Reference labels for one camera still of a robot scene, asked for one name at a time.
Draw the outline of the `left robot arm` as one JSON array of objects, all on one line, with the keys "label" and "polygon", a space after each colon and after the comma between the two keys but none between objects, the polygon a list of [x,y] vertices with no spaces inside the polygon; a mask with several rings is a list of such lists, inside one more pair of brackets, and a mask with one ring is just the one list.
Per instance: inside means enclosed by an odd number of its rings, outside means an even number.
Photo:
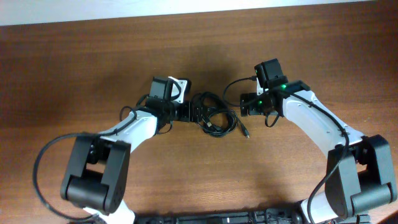
[{"label": "left robot arm", "polygon": [[135,214],[125,201],[131,153],[174,121],[190,122],[189,101],[148,97],[144,105],[128,106],[127,116],[100,133],[75,134],[60,196],[89,213],[72,218],[78,223],[133,223]]}]

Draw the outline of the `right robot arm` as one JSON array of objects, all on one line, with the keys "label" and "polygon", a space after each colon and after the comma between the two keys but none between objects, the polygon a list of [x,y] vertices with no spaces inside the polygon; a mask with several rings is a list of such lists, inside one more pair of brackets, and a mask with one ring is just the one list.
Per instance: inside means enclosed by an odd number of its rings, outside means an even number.
[{"label": "right robot arm", "polygon": [[243,93],[243,116],[270,114],[297,125],[327,158],[326,174],[300,203],[308,223],[346,220],[395,202],[391,149],[380,136],[365,136],[326,108],[304,82],[282,83]]}]

